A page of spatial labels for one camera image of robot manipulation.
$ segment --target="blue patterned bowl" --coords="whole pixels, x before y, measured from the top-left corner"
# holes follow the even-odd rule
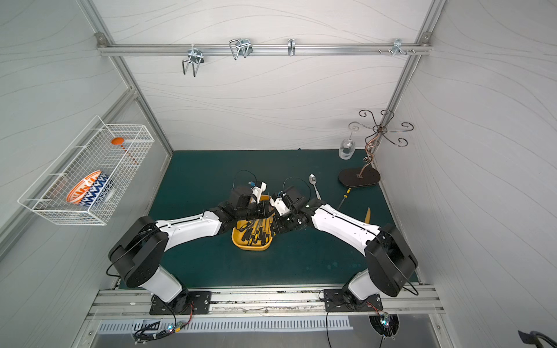
[[[106,173],[101,172],[97,177],[97,179],[95,180],[95,182],[93,183],[93,185],[91,186],[91,188],[89,189],[89,191],[82,198],[81,202],[79,202],[79,205],[83,205],[84,207],[89,207],[90,205],[93,204],[93,201],[95,200],[95,198],[97,198],[99,194],[101,194],[101,192],[102,192],[101,196],[97,198],[94,205],[103,202],[105,198],[107,198],[108,196],[112,196],[110,192],[111,188],[112,188],[112,180],[109,180],[109,176]]]

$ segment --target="jewelry stand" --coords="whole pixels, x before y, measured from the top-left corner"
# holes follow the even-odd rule
[[[390,110],[383,110],[381,111],[381,115],[383,115],[383,121],[380,124],[377,124],[375,120],[375,116],[373,116],[373,112],[369,110],[360,110],[358,113],[361,117],[366,117],[370,113],[373,118],[373,127],[368,127],[366,125],[361,124],[360,122],[351,122],[348,125],[348,128],[351,131],[358,131],[360,130],[360,126],[373,130],[373,134],[369,135],[365,138],[365,153],[366,157],[364,157],[364,166],[361,168],[348,168],[341,170],[339,173],[339,181],[342,185],[349,187],[349,188],[360,188],[360,187],[369,187],[376,185],[381,180],[381,175],[377,170],[372,168],[370,164],[373,161],[373,149],[379,145],[379,139],[384,137],[387,139],[391,144],[398,146],[399,148],[403,148],[408,145],[408,141],[405,138],[398,138],[398,144],[390,140],[386,134],[387,133],[404,133],[409,132],[414,129],[414,126],[409,122],[402,122],[400,125],[409,128],[406,130],[387,130],[387,126],[391,122],[394,117],[394,113]]]

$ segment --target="white wall panel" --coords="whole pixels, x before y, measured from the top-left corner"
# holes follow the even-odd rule
[[[120,44],[414,42],[430,2],[95,0]],[[207,57],[196,78],[181,60],[126,59],[173,148],[250,150],[337,148],[359,110],[386,107],[405,58]]]
[[[126,86],[100,57],[73,0],[1,2],[0,33],[1,226],[26,187]],[[147,124],[136,105],[117,121]],[[56,226],[40,217],[27,227],[0,262],[0,346],[71,345],[98,289],[110,282],[109,248],[145,213],[165,159],[157,141],[106,227]]]
[[[126,61],[175,150],[252,150],[337,148],[372,124],[359,110],[380,119],[405,58],[207,57],[195,78],[181,57]]]
[[[0,226],[27,186],[126,90],[75,1],[0,4]]]
[[[557,338],[557,6],[451,0],[384,143],[385,193],[458,347]]]
[[[430,0],[95,0],[117,43],[414,42]]]

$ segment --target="green mat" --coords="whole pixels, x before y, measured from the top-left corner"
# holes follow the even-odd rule
[[[267,191],[278,192],[288,177],[307,182],[317,177],[321,198],[334,208],[345,188],[339,171],[363,164],[363,150],[350,160],[342,160],[338,150],[269,151],[176,151],[150,211],[151,217],[176,219],[202,213],[228,199],[234,175],[241,169],[252,171],[267,183]],[[238,174],[236,184],[252,180],[249,173]],[[303,194],[308,188],[297,179],[294,185]],[[378,185],[354,189],[341,211],[370,223],[393,223]],[[366,269],[365,258],[354,248],[328,233],[305,228],[279,234],[266,251],[244,251],[232,243],[231,232],[200,238],[167,251],[161,262],[187,287],[256,286],[345,283]]]

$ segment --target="wire basket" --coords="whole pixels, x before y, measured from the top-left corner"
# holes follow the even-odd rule
[[[114,145],[115,138],[123,138],[124,142]],[[57,225],[104,226],[153,143],[144,125],[105,124],[97,116],[18,202]],[[83,198],[77,203],[68,202],[68,194],[76,184],[98,171],[104,173],[105,181],[102,186],[100,179],[90,186],[91,192],[96,187],[96,196],[88,201]]]

